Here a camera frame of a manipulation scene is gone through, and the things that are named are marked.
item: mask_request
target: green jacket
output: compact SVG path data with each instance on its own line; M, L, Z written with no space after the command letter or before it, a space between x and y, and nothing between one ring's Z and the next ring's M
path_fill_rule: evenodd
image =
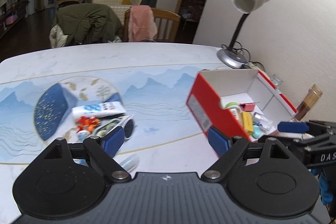
M123 36L123 27L112 9L103 4L76 4L56 12L53 26L58 24L68 35L66 46L114 41Z

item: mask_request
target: white bottle with green cap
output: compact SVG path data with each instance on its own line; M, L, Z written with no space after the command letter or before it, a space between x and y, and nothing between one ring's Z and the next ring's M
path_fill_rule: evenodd
M236 102L230 102L226 104L225 109L229 109L232 113L232 115L236 118L240 124L243 124L242 122L242 111L238 103Z

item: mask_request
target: cardboard box on table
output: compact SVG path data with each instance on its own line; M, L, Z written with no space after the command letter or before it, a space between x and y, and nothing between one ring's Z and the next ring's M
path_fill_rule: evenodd
M187 106L204 134L215 126L228 137L247 135L230 110L229 102L256 102L255 112L263 113L273 121L274 129L281 121L289 121L295 107L261 72L254 69L227 69L200 71L187 99Z

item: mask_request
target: pink cloth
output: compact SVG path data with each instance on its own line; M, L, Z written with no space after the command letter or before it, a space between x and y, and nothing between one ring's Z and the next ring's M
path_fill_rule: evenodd
M158 29L151 7L147 5L132 5L128 23L128 41L154 40L157 33Z

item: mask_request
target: lamp base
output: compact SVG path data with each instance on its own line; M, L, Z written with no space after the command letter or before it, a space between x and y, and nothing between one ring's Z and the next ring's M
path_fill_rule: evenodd
M227 48L220 49L217 52L217 57L220 61L233 69L240 69L242 65L248 62L242 54L230 51Z

